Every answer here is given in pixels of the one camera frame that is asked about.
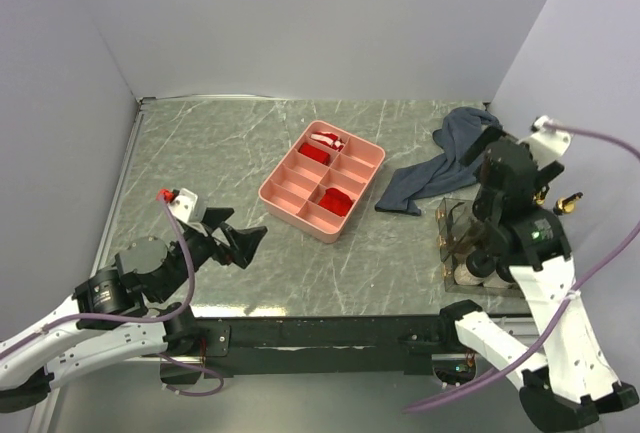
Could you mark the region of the oil bottle gold spout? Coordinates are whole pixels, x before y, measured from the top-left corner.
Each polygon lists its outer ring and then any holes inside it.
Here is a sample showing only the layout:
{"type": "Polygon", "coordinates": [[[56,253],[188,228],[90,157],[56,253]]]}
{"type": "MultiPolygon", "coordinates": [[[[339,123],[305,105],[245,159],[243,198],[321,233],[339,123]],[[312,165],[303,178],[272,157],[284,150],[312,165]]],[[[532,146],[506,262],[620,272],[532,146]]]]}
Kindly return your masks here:
{"type": "Polygon", "coordinates": [[[576,207],[576,203],[583,197],[582,192],[576,192],[566,198],[559,198],[554,207],[553,212],[557,216],[571,214],[576,207]]]}

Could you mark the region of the salt jar black lid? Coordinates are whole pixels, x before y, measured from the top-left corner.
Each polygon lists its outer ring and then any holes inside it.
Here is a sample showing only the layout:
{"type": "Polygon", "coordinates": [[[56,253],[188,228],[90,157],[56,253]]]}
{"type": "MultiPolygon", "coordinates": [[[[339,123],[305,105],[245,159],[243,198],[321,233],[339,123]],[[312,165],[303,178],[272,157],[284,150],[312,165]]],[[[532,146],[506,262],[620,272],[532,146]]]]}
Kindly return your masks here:
{"type": "Polygon", "coordinates": [[[477,286],[495,270],[495,259],[483,251],[475,250],[458,262],[454,271],[454,280],[462,286],[477,286]]]}

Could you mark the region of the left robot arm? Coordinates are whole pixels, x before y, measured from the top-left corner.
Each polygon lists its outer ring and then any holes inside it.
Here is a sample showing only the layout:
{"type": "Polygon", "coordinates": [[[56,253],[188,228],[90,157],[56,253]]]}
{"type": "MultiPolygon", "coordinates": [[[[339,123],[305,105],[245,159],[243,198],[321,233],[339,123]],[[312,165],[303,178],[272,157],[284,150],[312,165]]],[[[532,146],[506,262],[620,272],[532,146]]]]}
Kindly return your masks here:
{"type": "Polygon", "coordinates": [[[268,230],[230,226],[231,208],[207,208],[195,223],[168,204],[162,210],[175,241],[135,241],[51,313],[2,341],[2,413],[26,410],[70,380],[126,359],[205,352],[191,309],[198,269],[209,260],[247,268],[268,230]]]}

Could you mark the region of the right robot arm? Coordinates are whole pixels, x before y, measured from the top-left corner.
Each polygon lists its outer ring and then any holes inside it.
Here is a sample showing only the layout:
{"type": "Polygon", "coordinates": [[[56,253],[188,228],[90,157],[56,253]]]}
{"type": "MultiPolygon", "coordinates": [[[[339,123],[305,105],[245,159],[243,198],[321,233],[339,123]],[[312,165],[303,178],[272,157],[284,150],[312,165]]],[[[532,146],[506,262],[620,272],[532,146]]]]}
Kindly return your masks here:
{"type": "Polygon", "coordinates": [[[570,142],[568,132],[545,124],[522,140],[489,127],[461,161],[481,162],[472,213],[485,238],[467,267],[493,266],[518,285],[537,342],[526,347],[471,300],[443,308],[437,329],[447,350],[467,347],[504,373],[542,432],[578,430],[639,403],[636,388],[619,379],[599,346],[561,221],[541,205],[549,183],[563,170],[558,160],[570,142]]]}

